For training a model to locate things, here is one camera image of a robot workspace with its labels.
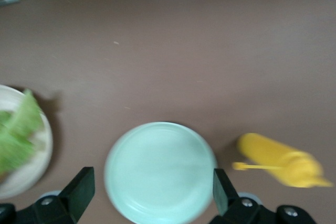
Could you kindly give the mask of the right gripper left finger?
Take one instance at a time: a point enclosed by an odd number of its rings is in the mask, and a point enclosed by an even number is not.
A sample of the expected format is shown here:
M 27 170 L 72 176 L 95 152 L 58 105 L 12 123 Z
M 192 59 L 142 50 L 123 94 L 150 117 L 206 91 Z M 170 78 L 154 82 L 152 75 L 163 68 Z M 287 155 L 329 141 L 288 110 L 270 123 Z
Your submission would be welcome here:
M 57 196 L 41 197 L 22 210 L 1 204 L 1 223 L 77 223 L 95 195 L 94 171 L 82 168 Z

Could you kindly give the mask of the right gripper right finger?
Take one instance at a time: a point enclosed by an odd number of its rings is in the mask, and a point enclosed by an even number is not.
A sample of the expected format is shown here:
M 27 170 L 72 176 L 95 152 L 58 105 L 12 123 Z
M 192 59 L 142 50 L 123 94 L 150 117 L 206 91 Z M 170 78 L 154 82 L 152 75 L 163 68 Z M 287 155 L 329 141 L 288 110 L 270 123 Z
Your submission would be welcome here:
M 219 168 L 213 172 L 213 198 L 218 215 L 211 223 L 315 223 L 300 207 L 281 205 L 273 212 L 250 197 L 239 196 L 225 171 Z

